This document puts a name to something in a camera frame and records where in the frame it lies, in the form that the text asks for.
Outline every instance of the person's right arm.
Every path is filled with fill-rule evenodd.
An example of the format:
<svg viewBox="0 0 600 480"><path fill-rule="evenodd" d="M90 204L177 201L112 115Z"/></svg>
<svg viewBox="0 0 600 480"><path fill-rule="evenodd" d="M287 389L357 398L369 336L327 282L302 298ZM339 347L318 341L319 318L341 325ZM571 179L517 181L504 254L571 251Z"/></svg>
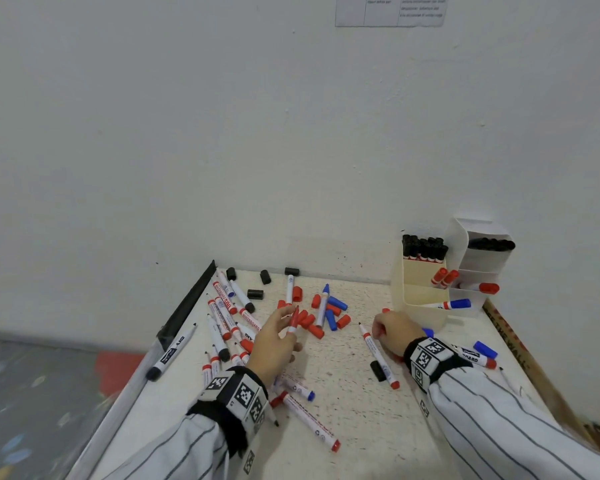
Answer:
<svg viewBox="0 0 600 480"><path fill-rule="evenodd" d="M600 480L599 453L578 443L549 414L473 368L446 344L427 339L407 315L377 315L372 334L391 352L403 355L416 382L424 384L431 414L464 480ZM435 357L440 347L446 348L440 357L449 356L448 351L455 356L440 362L440 374L423 374L417 364L423 365L427 355ZM418 362L423 351L424 360Z"/></svg>

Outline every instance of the table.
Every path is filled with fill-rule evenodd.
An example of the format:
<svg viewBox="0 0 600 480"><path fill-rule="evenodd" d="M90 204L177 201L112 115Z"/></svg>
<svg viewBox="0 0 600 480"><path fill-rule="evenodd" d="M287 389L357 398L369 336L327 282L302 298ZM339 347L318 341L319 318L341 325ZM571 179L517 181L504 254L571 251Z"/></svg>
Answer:
<svg viewBox="0 0 600 480"><path fill-rule="evenodd" d="M266 321L278 300L285 297L286 277L272 274L272 282L263 285L259 273L238 271L237 275L238 284L245 292L247 289L264 290L264 300L254 301L254 316L261 322ZM280 471L291 480L459 478L448 462L445 450L448 446L436 441L430 433L408 380L412 387L415 384L411 377L407 379L404 366L388 361L400 379L399 390L392 390L386 382L379 383L369 366L373 357L357 324L360 321L370 328L373 317L382 308L391 308L389 286L299 276L296 285L303 289L301 309L312 311L313 295L320 293L326 282L332 295L349 305L347 313L352 318L351 323L337 332L326 327L322 340L299 329L298 339L304 344L304 351L297 354L296 361L287 371L302 378L313 389L314 402L307 403L302 398L299 401L332 430L342 446L337 453L332 453L313 437L311 430L281 406L276 409L280 428L265 422L260 430L262 446L252 478L278 479ZM211 283L207 292L216 296ZM92 480L108 475L176 423L200 393L204 352L211 348L207 313L207 298L202 295L182 328L187 330L197 322L198 329L193 338L158 382L146 384L100 460ZM244 323L239 315L236 317ZM544 407L483 312L476 318L450 317L437 336L469 347L476 340L487 344L498 352L498 364L509 377L523 386L536 404Z"/></svg>

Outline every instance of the gray floor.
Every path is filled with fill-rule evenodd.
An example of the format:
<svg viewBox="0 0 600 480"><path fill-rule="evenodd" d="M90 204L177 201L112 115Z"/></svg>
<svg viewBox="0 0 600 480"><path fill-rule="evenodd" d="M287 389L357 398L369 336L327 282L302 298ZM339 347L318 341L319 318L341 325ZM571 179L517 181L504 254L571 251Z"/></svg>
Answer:
<svg viewBox="0 0 600 480"><path fill-rule="evenodd" d="M111 405L95 361L0 340L0 479L64 478Z"/></svg>

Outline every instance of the person's left hand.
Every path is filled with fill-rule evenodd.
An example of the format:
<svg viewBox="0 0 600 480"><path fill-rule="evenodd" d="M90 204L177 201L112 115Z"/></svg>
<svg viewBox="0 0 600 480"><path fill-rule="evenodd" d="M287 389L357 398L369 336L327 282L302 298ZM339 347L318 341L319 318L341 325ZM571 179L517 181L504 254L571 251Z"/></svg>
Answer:
<svg viewBox="0 0 600 480"><path fill-rule="evenodd" d="M266 387L271 386L273 379L282 372L282 369L296 359L292 352L302 350L302 344L297 343L295 333L288 333L282 339L278 335L282 329L289 326L291 313L295 309L296 306L291 305L273 312L253 343L247 368L254 371Z"/></svg>

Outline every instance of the white wall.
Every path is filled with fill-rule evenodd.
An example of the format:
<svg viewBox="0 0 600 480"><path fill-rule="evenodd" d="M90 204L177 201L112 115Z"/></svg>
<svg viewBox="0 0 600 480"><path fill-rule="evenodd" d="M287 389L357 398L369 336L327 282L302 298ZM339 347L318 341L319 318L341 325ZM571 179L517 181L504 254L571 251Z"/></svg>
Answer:
<svg viewBox="0 0 600 480"><path fill-rule="evenodd" d="M497 305L600 420L600 0L334 14L0 0L0 331L142 349L212 258L386 280L401 229L491 217Z"/></svg>

